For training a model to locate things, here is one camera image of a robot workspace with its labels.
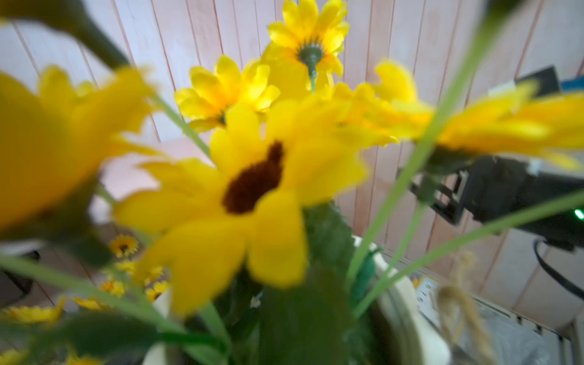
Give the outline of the sunflower pot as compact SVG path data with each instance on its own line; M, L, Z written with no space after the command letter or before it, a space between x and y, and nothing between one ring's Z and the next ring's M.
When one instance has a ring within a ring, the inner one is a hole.
M409 275L492 234L583 204L583 188L482 224L431 209L456 171L486 156L566 170L583 147L583 92L534 78L456 111L471 73L518 1L485 4L444 99L418 98L386 59L379 81L335 83L348 5L286 1L262 57L220 57L158 97L80 1L3 1L1 20L81 41L113 71L97 89L46 68L37 92L1 75L1 241L38 239L128 274L172 322L169 339L108 361L65 349L40 364L447 364ZM2 307L1 321L49 325L109 310L73 292L52 307Z
M165 319L128 274L109 266L112 277L121 281L137 298L135 303L117 297L79 278L58 272L31 259L1 254L1 268L37 281L93 297L109 310L83 312L49 325L25 325L1 321L1 330L30 336L29 348L19 364L40 364L62 349L80 359L108 361L148 350L169 339L173 323Z

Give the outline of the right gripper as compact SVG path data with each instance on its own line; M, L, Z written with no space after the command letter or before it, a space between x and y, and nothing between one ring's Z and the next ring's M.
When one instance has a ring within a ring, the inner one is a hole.
M486 156L456 171L453 188L438 185L438 191L450 201L435 199L430 207L454 226L466 211L474 220L486 224L582 188L582 177L536 172L532 164ZM517 228L540 236L557 248L582 249L583 204Z

